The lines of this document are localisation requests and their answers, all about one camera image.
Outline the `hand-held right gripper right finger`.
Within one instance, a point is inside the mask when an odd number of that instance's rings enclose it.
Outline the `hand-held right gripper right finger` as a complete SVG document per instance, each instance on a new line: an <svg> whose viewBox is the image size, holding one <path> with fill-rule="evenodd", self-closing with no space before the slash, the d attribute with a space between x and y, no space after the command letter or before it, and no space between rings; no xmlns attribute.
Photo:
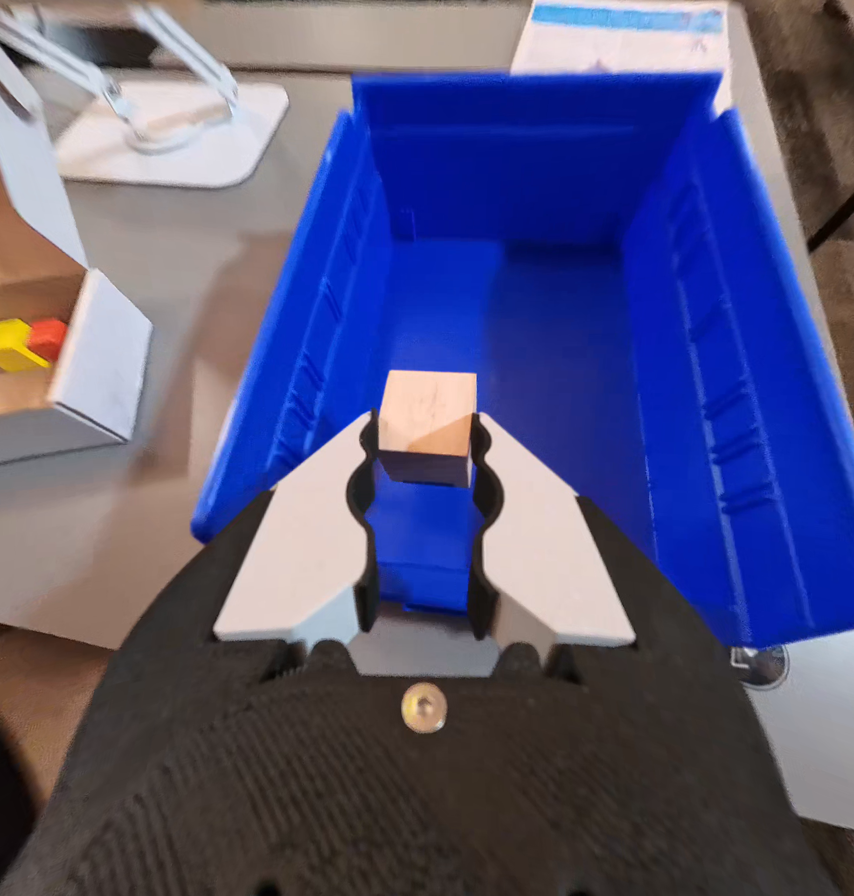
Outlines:
<svg viewBox="0 0 854 896"><path fill-rule="evenodd" d="M623 647L636 635L577 493L486 413L472 416L466 616L500 647Z"/></svg>

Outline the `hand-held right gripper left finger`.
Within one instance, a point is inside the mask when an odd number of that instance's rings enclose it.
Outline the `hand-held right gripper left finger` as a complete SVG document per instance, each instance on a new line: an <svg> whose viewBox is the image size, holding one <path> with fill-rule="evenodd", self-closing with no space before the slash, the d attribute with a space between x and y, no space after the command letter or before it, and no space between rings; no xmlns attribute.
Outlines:
<svg viewBox="0 0 854 896"><path fill-rule="evenodd" d="M376 622L370 410L278 482L214 625L222 642L348 644Z"/></svg>

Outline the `plain wooden cube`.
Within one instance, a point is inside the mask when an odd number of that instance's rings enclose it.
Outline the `plain wooden cube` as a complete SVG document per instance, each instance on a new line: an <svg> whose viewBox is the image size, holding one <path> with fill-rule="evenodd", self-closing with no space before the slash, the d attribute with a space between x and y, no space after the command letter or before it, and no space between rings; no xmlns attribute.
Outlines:
<svg viewBox="0 0 854 896"><path fill-rule="evenodd" d="M405 485L469 488L475 373L393 369L378 412L378 459Z"/></svg>

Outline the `blue plastic bin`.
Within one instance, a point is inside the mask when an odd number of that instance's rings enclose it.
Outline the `blue plastic bin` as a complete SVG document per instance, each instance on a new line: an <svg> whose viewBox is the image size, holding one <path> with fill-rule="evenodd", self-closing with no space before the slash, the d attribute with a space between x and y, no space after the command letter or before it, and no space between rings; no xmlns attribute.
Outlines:
<svg viewBox="0 0 854 896"><path fill-rule="evenodd" d="M193 536L392 369L471 373L726 646L854 630L854 428L720 79L355 78Z"/></svg>

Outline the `white cardboard mailer box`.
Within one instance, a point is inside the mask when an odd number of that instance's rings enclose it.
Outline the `white cardboard mailer box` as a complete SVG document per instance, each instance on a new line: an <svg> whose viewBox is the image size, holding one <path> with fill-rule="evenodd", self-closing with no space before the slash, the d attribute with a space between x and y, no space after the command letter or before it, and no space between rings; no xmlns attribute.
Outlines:
<svg viewBox="0 0 854 896"><path fill-rule="evenodd" d="M0 465L129 442L152 324L88 265L40 96L0 47L0 320L68 325L50 368L0 369Z"/></svg>

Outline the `black round desk grommet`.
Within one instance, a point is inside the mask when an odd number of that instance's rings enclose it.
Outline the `black round desk grommet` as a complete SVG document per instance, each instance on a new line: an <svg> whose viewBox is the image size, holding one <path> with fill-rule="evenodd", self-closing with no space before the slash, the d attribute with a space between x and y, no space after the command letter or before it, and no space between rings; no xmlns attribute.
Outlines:
<svg viewBox="0 0 854 896"><path fill-rule="evenodd" d="M788 677L791 668L790 655L785 645L766 649L731 647L729 665L743 686L756 690L779 687Z"/></svg>

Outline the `red wooden block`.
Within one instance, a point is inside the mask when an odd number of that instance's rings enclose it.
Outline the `red wooden block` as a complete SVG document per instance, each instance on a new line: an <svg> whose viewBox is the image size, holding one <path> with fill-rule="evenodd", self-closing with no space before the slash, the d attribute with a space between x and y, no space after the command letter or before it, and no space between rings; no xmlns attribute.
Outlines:
<svg viewBox="0 0 854 896"><path fill-rule="evenodd" d="M30 323L27 349L44 364L55 364L62 352L68 325L58 318L38 319Z"/></svg>

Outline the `yellow wooden block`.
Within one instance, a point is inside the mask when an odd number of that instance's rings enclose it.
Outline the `yellow wooden block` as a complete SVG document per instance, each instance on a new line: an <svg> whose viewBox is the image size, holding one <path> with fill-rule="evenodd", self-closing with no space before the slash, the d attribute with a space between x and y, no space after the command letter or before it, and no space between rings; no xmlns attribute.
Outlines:
<svg viewBox="0 0 854 896"><path fill-rule="evenodd" d="M0 320L0 369L19 373L46 369L52 362L41 357L28 346L31 326L18 319Z"/></svg>

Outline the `white document stand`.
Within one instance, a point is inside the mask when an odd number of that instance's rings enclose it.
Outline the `white document stand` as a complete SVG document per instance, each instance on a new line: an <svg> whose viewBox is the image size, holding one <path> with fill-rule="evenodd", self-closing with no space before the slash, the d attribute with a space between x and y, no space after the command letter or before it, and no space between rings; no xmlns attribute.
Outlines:
<svg viewBox="0 0 854 896"><path fill-rule="evenodd" d="M54 144L68 181L218 189L246 181L289 107L277 84L239 84L175 19L187 2L0 2L0 44L94 97ZM123 80L48 37L15 7L70 23L130 24L182 63L187 78Z"/></svg>

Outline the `white and blue leaflet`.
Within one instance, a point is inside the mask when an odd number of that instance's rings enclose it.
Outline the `white and blue leaflet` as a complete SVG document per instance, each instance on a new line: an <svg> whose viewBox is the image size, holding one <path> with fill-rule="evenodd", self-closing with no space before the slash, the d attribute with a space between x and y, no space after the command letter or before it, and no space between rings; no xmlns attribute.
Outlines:
<svg viewBox="0 0 854 896"><path fill-rule="evenodd" d="M537 1L511 73L717 73L733 106L725 2Z"/></svg>

